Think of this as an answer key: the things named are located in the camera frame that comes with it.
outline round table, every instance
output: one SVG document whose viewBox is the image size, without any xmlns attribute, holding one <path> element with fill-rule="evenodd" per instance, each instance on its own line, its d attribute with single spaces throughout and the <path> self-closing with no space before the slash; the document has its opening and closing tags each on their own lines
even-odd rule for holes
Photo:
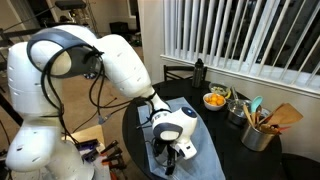
<svg viewBox="0 0 320 180">
<path fill-rule="evenodd" d="M 194 88 L 191 80 L 172 80 L 153 85 L 163 100 L 184 97 L 201 116 L 211 135 L 226 179 L 272 179 L 281 162 L 280 137 L 273 138 L 261 152 L 246 148 L 240 141 L 243 127 L 228 121 L 226 106 L 219 111 L 205 108 L 202 96 L 209 92 L 208 86 L 209 82 L 205 81 L 199 88 Z M 238 96 L 247 99 L 240 93 Z M 125 111 L 122 124 L 124 142 L 132 160 L 143 173 L 150 179 L 161 179 L 150 172 L 143 132 L 136 129 L 140 125 L 137 107 L 142 105 L 145 103 L 136 98 Z"/>
</svg>

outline bottle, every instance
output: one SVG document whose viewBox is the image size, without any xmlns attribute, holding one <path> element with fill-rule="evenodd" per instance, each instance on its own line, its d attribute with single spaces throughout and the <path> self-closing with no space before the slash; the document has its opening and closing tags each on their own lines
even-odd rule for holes
<svg viewBox="0 0 320 180">
<path fill-rule="evenodd" d="M 195 63 L 194 70 L 193 70 L 193 77 L 192 77 L 192 86 L 193 87 L 200 87 L 202 81 L 202 74 L 203 74 L 204 64 L 201 59 Z"/>
</svg>

